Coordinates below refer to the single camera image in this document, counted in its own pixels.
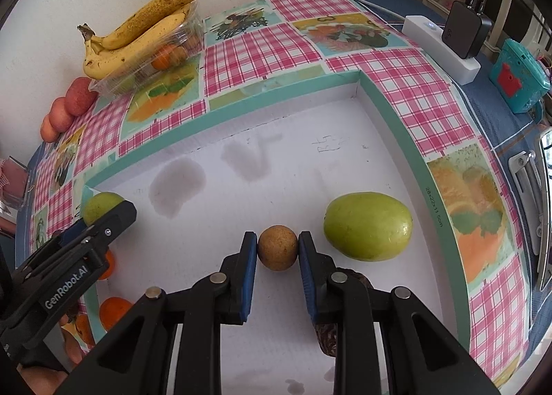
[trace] green pear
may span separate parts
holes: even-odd
[[[89,227],[124,200],[114,192],[100,192],[90,198],[82,210],[82,219]]]
[[[350,258],[388,260],[408,245],[412,215],[402,202],[379,192],[345,194],[328,205],[324,234]]]

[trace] metal rivet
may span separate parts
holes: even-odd
[[[343,272],[334,272],[332,274],[332,281],[336,283],[344,283],[347,281],[347,275]]]
[[[215,272],[214,274],[211,274],[209,280],[211,280],[211,283],[219,285],[220,283],[224,283],[226,281],[226,274],[223,272]]]
[[[151,298],[151,300],[156,300],[161,297],[161,292],[161,288],[157,286],[148,287],[148,289],[146,289],[146,297]]]
[[[404,286],[399,286],[399,287],[395,288],[395,295],[398,298],[407,299],[407,298],[410,297],[410,295],[412,295],[412,292],[410,292],[410,289],[408,289]]]

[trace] red fruit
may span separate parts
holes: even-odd
[[[71,83],[67,93],[65,93],[65,109],[67,113],[73,116],[85,114],[98,97],[97,91],[90,91],[89,77],[77,77]]]
[[[52,102],[49,113],[50,124],[54,130],[63,133],[69,130],[75,117],[65,110],[65,98],[59,97]]]
[[[48,115],[46,115],[42,120],[42,125],[40,126],[40,136],[44,142],[54,142],[57,140],[57,137],[60,136],[60,134],[55,131],[50,124]]]

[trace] stain on cardboard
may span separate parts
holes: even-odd
[[[332,365],[331,368],[324,374],[324,379],[328,382],[333,382],[336,377],[336,367]]]
[[[292,395],[303,395],[305,393],[305,386],[302,382],[297,382],[294,379],[286,379],[286,384],[289,384],[288,392]]]
[[[157,214],[172,219],[184,203],[202,191],[205,183],[201,165],[183,157],[171,161],[155,176],[148,196]]]
[[[269,143],[281,139],[281,134],[269,138],[259,138],[256,148],[232,141],[224,146],[220,158],[231,167],[238,177],[243,178],[246,182],[254,182],[270,174],[267,146]]]
[[[266,368],[252,368],[236,375],[233,380],[224,382],[224,389],[228,392],[247,391],[250,393],[267,391],[269,386],[259,383],[258,379],[269,375],[271,370]]]

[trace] banana bunch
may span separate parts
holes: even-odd
[[[194,0],[152,0],[106,37],[98,37],[86,24],[78,26],[85,39],[85,74],[103,79],[152,48],[187,18]]]

